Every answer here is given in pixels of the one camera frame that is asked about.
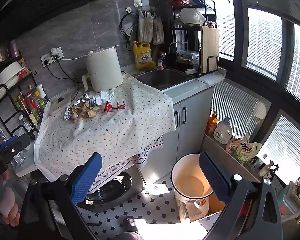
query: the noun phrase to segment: cabinet door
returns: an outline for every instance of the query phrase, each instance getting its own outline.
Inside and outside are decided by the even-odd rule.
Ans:
[[[180,103],[177,159],[199,152],[210,116],[213,89],[208,88]]]
[[[180,103],[175,104],[173,109],[177,128],[163,135],[163,147],[150,152],[146,165],[140,168],[147,184],[154,183],[169,174],[177,160]]]

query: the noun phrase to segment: cutting board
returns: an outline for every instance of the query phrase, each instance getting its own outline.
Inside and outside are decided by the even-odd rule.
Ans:
[[[209,56],[219,56],[219,29],[201,26],[201,73],[207,73],[218,68],[217,58],[207,60]]]

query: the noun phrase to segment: cardboard box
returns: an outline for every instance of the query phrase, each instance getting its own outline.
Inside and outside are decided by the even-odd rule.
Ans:
[[[214,193],[209,196],[209,211],[206,216],[200,213],[200,211],[194,206],[193,203],[183,203],[177,198],[176,202],[180,221],[189,223],[217,214],[221,212],[226,206],[223,202],[217,199],[217,196]]]

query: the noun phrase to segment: bowl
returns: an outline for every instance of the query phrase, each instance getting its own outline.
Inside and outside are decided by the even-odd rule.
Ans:
[[[12,88],[15,84],[18,83],[19,75],[14,75],[12,78],[10,78],[7,83],[5,84],[8,89]],[[6,95],[7,91],[4,87],[0,88],[0,100]]]
[[[22,67],[18,62],[13,62],[0,73],[0,84],[6,84],[11,78],[18,74]]]

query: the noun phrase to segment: orange pump bottle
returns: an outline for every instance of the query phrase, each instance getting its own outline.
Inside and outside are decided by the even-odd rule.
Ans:
[[[211,134],[216,129],[217,123],[218,123],[218,119],[216,118],[216,115],[217,115],[217,112],[213,111],[212,116],[209,117],[205,134]]]

